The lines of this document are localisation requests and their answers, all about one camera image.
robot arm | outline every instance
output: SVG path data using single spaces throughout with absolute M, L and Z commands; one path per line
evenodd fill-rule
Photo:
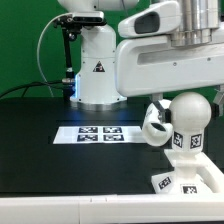
M 133 8 L 139 0 L 58 0 L 69 12 L 121 11 Z

white casing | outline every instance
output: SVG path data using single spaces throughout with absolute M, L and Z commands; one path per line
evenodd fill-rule
M 134 8 L 138 1 L 139 0 L 124 0 L 125 8 Z M 69 12 L 124 10 L 124 6 L 121 0 L 58 0 L 58 2 Z
M 138 18 L 149 13 L 156 13 L 160 18 L 160 26 L 157 32 L 138 34 L 135 31 L 135 22 Z M 182 13 L 176 1 L 167 1 L 150 5 L 149 9 L 135 14 L 119 23 L 118 32 L 125 38 L 153 36 L 164 33 L 171 33 L 176 30 L 181 23 Z
M 71 101 L 107 105 L 125 100 L 115 86 L 115 31 L 108 25 L 83 28 L 81 42 L 82 66 L 76 75 L 76 94 Z M 103 72 L 95 71 L 99 62 Z
M 116 85 L 123 96 L 192 89 L 224 83 L 224 23 L 212 42 L 171 46 L 170 35 L 124 40 L 116 52 Z
M 202 95 L 187 92 L 175 97 L 169 109 L 173 125 L 172 150 L 165 150 L 165 154 L 175 169 L 173 172 L 152 177 L 156 193 L 202 195 L 215 193 L 213 186 L 217 183 L 207 181 L 207 178 L 206 182 L 198 174 L 198 168 L 206 170 L 210 166 L 204 153 L 201 153 L 204 129 L 211 119 L 210 104 Z

green wall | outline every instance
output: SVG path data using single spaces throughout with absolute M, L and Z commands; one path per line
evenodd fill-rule
M 129 15 L 147 8 L 149 0 L 140 0 L 137 8 Z M 36 48 L 39 36 L 45 25 L 65 10 L 57 0 L 1 0 L 0 1 L 0 93 L 17 85 L 42 81 L 36 63 Z M 125 18 L 124 12 L 106 12 L 108 24 L 117 30 L 117 24 Z M 72 57 L 75 71 L 80 68 L 80 41 L 72 44 Z M 64 51 L 61 29 L 51 27 L 43 40 L 41 48 L 41 65 L 50 80 L 64 77 Z M 214 93 L 205 88 L 207 95 Z M 9 97 L 21 96 L 22 91 L 14 92 Z M 54 91 L 62 96 L 61 91 Z M 50 96 L 46 87 L 32 88 L 29 96 Z

